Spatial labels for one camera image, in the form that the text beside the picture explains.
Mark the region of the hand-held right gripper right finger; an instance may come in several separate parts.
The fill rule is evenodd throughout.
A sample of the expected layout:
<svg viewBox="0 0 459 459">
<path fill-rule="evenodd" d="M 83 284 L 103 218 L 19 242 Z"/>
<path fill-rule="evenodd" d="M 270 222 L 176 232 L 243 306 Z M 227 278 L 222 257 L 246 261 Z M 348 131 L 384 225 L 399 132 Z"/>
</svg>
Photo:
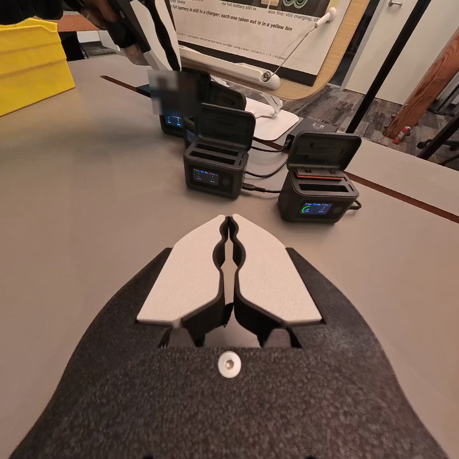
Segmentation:
<svg viewBox="0 0 459 459">
<path fill-rule="evenodd" d="M 231 216 L 234 315 L 253 334 L 317 324 L 322 315 L 287 248 L 239 214 Z"/>
</svg>

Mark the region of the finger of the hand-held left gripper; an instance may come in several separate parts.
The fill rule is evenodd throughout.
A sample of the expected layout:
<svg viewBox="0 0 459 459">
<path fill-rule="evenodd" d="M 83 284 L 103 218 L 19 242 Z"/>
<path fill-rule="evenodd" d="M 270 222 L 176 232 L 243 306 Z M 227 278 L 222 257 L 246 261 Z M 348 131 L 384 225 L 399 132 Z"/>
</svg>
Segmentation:
<svg viewBox="0 0 459 459">
<path fill-rule="evenodd" d="M 145 32 L 153 26 L 155 4 L 115 4 L 115 44 L 136 65 L 155 66 Z"/>
<path fill-rule="evenodd" d="M 181 71 L 181 57 L 176 34 L 175 22 L 169 0 L 147 0 L 148 9 L 154 26 L 151 52 L 158 68 Z"/>
</svg>

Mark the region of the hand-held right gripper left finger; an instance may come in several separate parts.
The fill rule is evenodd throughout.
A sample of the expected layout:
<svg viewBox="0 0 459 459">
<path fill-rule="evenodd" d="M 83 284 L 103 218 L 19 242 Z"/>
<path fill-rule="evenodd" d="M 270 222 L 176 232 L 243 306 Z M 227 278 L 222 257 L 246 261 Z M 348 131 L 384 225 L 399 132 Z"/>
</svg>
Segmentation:
<svg viewBox="0 0 459 459">
<path fill-rule="evenodd" d="M 136 319 L 140 323 L 210 332 L 226 321 L 225 244 L 229 218 L 218 215 L 171 249 Z"/>
</svg>

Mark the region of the black battery charging case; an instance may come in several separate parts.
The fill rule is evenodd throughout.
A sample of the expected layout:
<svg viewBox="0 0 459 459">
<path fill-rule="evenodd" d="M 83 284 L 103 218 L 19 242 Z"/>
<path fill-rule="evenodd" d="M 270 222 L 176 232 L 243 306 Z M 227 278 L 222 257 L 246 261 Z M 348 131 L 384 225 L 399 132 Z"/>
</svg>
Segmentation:
<svg viewBox="0 0 459 459">
<path fill-rule="evenodd" d="M 335 224 L 349 210 L 359 210 L 359 192 L 345 174 L 362 144 L 359 136 L 346 133 L 309 133 L 296 135 L 290 147 L 287 176 L 278 196 L 281 218 L 292 223 Z M 347 180 L 329 182 L 299 180 L 295 170 L 335 170 Z"/>
<path fill-rule="evenodd" d="M 195 140 L 183 155 L 188 188 L 236 199 L 245 178 L 256 119 L 250 112 L 203 103 Z"/>
<path fill-rule="evenodd" d="M 207 72 L 183 67 L 165 82 L 161 86 L 165 91 L 160 97 L 161 128 L 166 134 L 183 137 L 185 118 L 198 114 L 201 103 L 207 100 L 211 76 Z"/>
<path fill-rule="evenodd" d="M 233 108 L 243 111 L 246 108 L 246 97 L 243 94 L 214 80 L 208 83 L 206 95 L 202 101 L 224 108 Z M 184 143 L 185 147 L 188 148 L 196 140 L 195 119 L 194 117 L 185 117 L 182 121 L 184 128 Z"/>
</svg>

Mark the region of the yellow plastic bin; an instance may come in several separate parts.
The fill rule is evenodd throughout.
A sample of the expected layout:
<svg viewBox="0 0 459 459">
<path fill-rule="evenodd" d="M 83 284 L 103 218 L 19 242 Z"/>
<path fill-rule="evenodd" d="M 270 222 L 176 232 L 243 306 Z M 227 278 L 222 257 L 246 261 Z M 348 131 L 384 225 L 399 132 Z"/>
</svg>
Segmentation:
<svg viewBox="0 0 459 459">
<path fill-rule="evenodd" d="M 0 27 L 0 115 L 75 88 L 57 23 L 30 18 Z"/>
</svg>

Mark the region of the black camera battery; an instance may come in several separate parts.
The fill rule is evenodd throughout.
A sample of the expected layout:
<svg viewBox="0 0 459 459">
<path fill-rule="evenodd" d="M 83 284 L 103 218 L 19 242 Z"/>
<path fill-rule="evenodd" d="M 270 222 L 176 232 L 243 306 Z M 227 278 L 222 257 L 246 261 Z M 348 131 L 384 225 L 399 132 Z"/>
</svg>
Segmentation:
<svg viewBox="0 0 459 459">
<path fill-rule="evenodd" d="M 299 180 L 321 180 L 329 182 L 339 182 L 347 180 L 347 176 L 340 171 L 335 170 L 314 170 L 314 169 L 301 169 L 295 170 L 295 176 Z"/>
</svg>

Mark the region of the person's left forearm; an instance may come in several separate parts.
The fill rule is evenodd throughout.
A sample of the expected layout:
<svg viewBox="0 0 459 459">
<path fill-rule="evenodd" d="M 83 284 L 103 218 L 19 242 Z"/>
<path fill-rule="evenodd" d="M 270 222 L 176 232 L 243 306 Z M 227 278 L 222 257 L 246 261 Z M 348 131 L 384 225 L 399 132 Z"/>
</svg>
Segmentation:
<svg viewBox="0 0 459 459">
<path fill-rule="evenodd" d="M 78 0 L 1 0 L 0 24 L 13 25 L 29 18 L 60 20 L 64 11 L 80 12 L 83 1 Z"/>
</svg>

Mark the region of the person's left hand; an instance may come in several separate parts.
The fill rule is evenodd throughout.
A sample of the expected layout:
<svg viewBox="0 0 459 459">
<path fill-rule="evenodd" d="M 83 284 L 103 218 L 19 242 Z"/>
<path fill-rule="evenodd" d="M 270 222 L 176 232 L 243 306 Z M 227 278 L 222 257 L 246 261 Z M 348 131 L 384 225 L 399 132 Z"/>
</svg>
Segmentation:
<svg viewBox="0 0 459 459">
<path fill-rule="evenodd" d="M 121 18 L 106 0 L 82 1 L 78 12 L 99 30 L 107 30 L 109 23 L 121 23 Z"/>
</svg>

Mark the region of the white instruction sheet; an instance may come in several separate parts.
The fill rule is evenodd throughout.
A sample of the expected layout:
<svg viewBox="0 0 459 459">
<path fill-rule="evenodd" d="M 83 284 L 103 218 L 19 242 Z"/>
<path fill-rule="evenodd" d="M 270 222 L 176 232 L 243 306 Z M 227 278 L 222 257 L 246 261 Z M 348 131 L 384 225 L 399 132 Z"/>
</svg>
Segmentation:
<svg viewBox="0 0 459 459">
<path fill-rule="evenodd" d="M 317 76 L 349 0 L 170 1 L 179 43 L 232 62 Z"/>
</svg>

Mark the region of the white stand base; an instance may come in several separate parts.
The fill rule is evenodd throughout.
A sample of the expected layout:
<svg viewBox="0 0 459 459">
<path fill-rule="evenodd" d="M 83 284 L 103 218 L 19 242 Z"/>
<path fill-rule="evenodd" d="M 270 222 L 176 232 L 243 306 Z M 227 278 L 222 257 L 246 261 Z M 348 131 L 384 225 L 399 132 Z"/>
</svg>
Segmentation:
<svg viewBox="0 0 459 459">
<path fill-rule="evenodd" d="M 293 129 L 300 118 L 283 108 L 283 100 L 275 95 L 253 89 L 242 89 L 246 96 L 245 110 L 256 119 L 254 138 L 276 141 Z"/>
</svg>

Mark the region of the black multi-port power hub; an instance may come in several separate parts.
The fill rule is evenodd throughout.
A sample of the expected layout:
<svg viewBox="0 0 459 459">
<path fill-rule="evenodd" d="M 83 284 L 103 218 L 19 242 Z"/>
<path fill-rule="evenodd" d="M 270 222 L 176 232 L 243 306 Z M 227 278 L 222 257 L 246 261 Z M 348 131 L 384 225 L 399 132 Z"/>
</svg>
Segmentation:
<svg viewBox="0 0 459 459">
<path fill-rule="evenodd" d="M 289 151 L 296 135 L 303 131 L 307 131 L 309 133 L 336 133 L 338 131 L 338 127 L 324 121 L 315 120 L 313 118 L 302 118 L 292 127 L 288 133 L 286 133 L 283 151 Z"/>
</svg>

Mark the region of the wooden sign board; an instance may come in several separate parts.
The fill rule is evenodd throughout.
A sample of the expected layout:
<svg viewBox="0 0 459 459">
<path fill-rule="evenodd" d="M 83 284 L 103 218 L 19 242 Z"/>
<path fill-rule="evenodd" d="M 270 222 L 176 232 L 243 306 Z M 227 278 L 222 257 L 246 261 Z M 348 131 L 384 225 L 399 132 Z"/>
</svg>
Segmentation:
<svg viewBox="0 0 459 459">
<path fill-rule="evenodd" d="M 275 73 L 281 79 L 281 86 L 277 91 L 253 90 L 263 91 L 283 100 L 301 100 L 318 93 L 330 82 L 338 69 L 368 3 L 369 1 L 364 0 L 351 1 L 317 76 L 294 73 L 291 70 L 287 70 L 286 77 L 280 76 L 279 70 L 286 63 L 285 59 L 274 71 L 263 68 Z"/>
</svg>

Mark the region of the black pole stand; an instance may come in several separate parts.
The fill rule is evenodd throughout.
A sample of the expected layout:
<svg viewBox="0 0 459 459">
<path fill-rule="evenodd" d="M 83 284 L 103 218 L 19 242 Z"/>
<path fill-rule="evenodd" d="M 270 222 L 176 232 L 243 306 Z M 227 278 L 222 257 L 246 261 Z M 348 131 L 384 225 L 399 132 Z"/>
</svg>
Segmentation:
<svg viewBox="0 0 459 459">
<path fill-rule="evenodd" d="M 406 43 L 411 37 L 413 31 L 418 25 L 420 19 L 425 13 L 430 0 L 418 0 L 416 5 L 412 9 L 408 19 L 405 22 L 405 25 L 402 27 L 397 39 L 395 40 L 392 48 L 390 49 L 386 59 L 384 60 L 380 70 L 376 74 L 376 77 L 373 83 L 370 85 L 366 95 L 361 101 L 356 113 L 354 114 L 351 122 L 349 123 L 346 133 L 353 134 L 355 133 L 360 122 L 363 120 L 365 114 L 369 110 L 373 100 L 375 99 L 379 89 L 382 87 L 382 84 L 385 82 L 387 76 L 389 75 L 391 69 L 396 63 L 399 55 L 403 51 Z"/>
</svg>

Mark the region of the wooden post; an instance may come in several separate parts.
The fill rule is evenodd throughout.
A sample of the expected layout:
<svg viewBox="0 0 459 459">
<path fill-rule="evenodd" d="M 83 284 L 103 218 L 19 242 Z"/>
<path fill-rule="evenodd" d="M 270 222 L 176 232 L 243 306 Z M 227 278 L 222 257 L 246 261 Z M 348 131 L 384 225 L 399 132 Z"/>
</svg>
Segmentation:
<svg viewBox="0 0 459 459">
<path fill-rule="evenodd" d="M 459 31 L 445 45 L 383 135 L 396 139 L 404 128 L 415 127 L 433 101 L 459 71 Z"/>
</svg>

